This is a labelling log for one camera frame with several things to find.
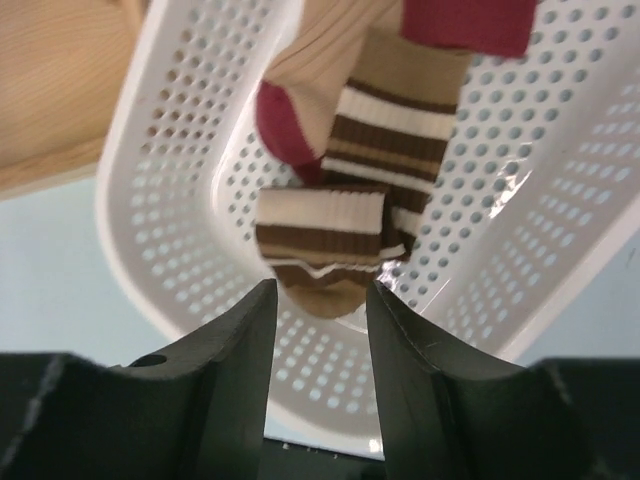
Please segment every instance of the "light blue wall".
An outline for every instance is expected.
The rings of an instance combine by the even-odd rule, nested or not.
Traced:
[[[165,343],[107,269],[93,197],[91,179],[0,202],[0,350],[126,364]]]
[[[640,357],[640,232],[540,336],[519,363],[552,356]]]
[[[165,344],[112,279],[93,180],[0,202],[0,351],[67,350],[112,365]],[[640,356],[640,234],[527,351]],[[267,420],[270,436],[318,444]]]

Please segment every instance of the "white plastic basket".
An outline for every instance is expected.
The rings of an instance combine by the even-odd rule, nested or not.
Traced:
[[[543,0],[526,59],[477,56],[419,247],[382,280],[465,341],[513,360],[640,225],[640,12]],[[286,184],[253,124],[300,0],[155,0],[98,176],[109,263],[173,340],[270,276],[256,192]],[[283,296],[269,414],[335,448],[380,449],[364,313]]]

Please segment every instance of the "red sock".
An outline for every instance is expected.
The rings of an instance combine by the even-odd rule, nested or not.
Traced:
[[[402,35],[432,47],[524,55],[537,0],[404,0]]]

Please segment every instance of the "black plastic part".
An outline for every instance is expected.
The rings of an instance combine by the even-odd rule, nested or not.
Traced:
[[[276,311],[264,281],[128,368],[0,355],[0,477],[255,479]]]
[[[384,462],[265,440],[258,480],[385,480]]]
[[[524,370],[425,321],[381,284],[367,315],[389,480],[640,478],[640,362]]]

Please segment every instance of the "wooden table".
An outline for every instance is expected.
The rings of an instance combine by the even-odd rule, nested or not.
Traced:
[[[3,0],[0,200],[95,172],[140,0]]]

